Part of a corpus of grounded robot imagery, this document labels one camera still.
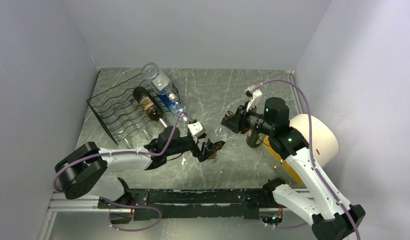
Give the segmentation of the clear gold label bottle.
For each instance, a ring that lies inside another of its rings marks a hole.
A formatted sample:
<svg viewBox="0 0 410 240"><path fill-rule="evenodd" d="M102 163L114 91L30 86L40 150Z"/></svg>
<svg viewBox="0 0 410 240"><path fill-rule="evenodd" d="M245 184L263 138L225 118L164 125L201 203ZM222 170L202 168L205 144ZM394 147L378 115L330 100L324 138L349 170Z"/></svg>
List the clear gold label bottle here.
<svg viewBox="0 0 410 240"><path fill-rule="evenodd" d="M221 119L218 121L215 121L212 125L210 125L210 128L207 130L207 136L205 141L211 141L211 142L222 142L222 148L228 141L230 137L232 137L233 132L231 132L229 129L221 125Z"/></svg>

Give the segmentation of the dark green wine bottle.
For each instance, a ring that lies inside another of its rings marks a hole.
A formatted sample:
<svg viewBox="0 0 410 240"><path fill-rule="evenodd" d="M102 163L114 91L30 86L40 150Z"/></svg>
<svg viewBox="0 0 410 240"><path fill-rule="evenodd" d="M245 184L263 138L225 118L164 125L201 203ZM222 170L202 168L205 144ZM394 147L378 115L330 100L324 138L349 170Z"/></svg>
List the dark green wine bottle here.
<svg viewBox="0 0 410 240"><path fill-rule="evenodd" d="M248 135L246 137L246 144L250 148L258 148L262 144L262 140L264 135L261 133L257 133L253 130L248 131Z"/></svg>

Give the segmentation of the blue square bottle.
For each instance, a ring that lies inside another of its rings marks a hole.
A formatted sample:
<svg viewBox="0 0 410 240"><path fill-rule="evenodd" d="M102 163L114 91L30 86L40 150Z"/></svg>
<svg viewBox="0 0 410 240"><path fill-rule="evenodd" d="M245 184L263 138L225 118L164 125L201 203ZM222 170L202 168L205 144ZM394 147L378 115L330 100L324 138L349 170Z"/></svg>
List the blue square bottle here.
<svg viewBox="0 0 410 240"><path fill-rule="evenodd" d="M181 119L184 123L189 124L193 121L180 102L172 102L166 95L158 95L158 97L176 118L182 114Z"/></svg>

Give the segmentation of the brown label wine bottle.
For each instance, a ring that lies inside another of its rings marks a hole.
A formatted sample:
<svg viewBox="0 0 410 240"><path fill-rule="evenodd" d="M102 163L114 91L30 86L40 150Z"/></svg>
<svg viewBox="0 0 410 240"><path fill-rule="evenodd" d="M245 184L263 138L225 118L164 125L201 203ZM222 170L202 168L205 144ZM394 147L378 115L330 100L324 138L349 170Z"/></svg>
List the brown label wine bottle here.
<svg viewBox="0 0 410 240"><path fill-rule="evenodd" d="M160 123L164 128L168 127L168 124L164 120L164 112L161 107L155 102L153 97L149 94L146 88L138 86L132 93L134 99L143 109L145 114L154 122Z"/></svg>

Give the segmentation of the round clear silver-cap bottle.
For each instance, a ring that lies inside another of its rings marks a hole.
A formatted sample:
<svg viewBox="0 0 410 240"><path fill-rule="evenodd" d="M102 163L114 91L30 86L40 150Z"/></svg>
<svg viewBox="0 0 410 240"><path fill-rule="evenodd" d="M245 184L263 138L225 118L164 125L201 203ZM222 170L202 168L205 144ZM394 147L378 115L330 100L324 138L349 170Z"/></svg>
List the round clear silver-cap bottle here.
<svg viewBox="0 0 410 240"><path fill-rule="evenodd" d="M172 91L172 81L156 63L145 64L141 69L141 76L158 95L167 96L172 103L178 101L178 97Z"/></svg>

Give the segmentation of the black wire wine rack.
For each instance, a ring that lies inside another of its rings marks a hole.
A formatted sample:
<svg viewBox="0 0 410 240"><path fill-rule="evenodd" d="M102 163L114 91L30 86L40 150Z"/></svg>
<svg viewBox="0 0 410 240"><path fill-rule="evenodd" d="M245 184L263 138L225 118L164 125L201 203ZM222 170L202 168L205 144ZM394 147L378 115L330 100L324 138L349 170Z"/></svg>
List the black wire wine rack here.
<svg viewBox="0 0 410 240"><path fill-rule="evenodd" d="M106 134L112 139L117 145L123 145L116 140L116 137L111 133L109 123L106 118L107 115L113 114L120 110L125 115L131 115L130 119L135 119L136 117L142 117L145 121L146 130L153 136L152 129L158 126L158 122L152 121L134 99L132 93L136 87L144 87L153 97L155 102L161 107L164 112L164 120L167 122L172 116L172 113L164 105L164 103L159 99L158 95L153 91L152 87L147 84L140 73L130 76L128 79L116 84L115 86L103 90L100 93L93 95L91 98L87 99L86 102L92 110L93 114L99 121L101 127L106 132ZM142 138L145 138L142 133L137 133Z"/></svg>

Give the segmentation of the tall clear bottle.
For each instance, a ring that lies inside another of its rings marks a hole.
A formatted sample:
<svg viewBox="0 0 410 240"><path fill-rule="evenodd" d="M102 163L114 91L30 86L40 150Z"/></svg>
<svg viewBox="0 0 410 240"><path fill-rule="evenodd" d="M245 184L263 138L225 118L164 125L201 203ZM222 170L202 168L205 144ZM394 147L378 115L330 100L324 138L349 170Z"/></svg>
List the tall clear bottle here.
<svg viewBox="0 0 410 240"><path fill-rule="evenodd" d="M135 115L135 119L131 119L130 116L125 115L121 110L117 110L115 113L107 115L106 118L110 131L116 137L116 140L129 149L133 148L131 138L138 133L142 133L147 140L152 138L152 135L146 130L143 118Z"/></svg>

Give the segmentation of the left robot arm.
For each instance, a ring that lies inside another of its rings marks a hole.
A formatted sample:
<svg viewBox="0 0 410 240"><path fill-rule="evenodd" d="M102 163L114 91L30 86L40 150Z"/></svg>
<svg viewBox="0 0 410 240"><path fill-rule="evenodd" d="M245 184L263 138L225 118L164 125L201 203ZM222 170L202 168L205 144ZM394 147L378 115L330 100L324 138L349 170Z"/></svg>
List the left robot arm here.
<svg viewBox="0 0 410 240"><path fill-rule="evenodd" d="M87 142L56 166L53 187L68 200L92 195L111 200L124 208L131 202L127 183L108 174L124 170L154 170L174 155L191 152L200 162L214 159L229 138L218 127L206 133L199 122L189 124L188 134L181 136L175 126L168 126L149 144L137 149L106 149Z"/></svg>

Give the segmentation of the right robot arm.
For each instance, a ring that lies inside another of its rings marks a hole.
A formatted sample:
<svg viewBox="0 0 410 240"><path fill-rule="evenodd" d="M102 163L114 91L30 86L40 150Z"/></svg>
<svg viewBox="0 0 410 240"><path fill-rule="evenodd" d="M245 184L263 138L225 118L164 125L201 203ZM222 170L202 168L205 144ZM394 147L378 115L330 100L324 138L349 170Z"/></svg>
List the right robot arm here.
<svg viewBox="0 0 410 240"><path fill-rule="evenodd" d="M263 114L248 109L247 101L236 112L228 111L221 124L235 134L255 131L268 137L270 147L300 177L313 197L308 199L277 178L269 182L262 194L268 207L287 207L311 226L319 240L343 240L350 234L359 239L358 226L366 213L353 205L329 180L313 156L312 138L290 125L289 108L279 97L265 101Z"/></svg>

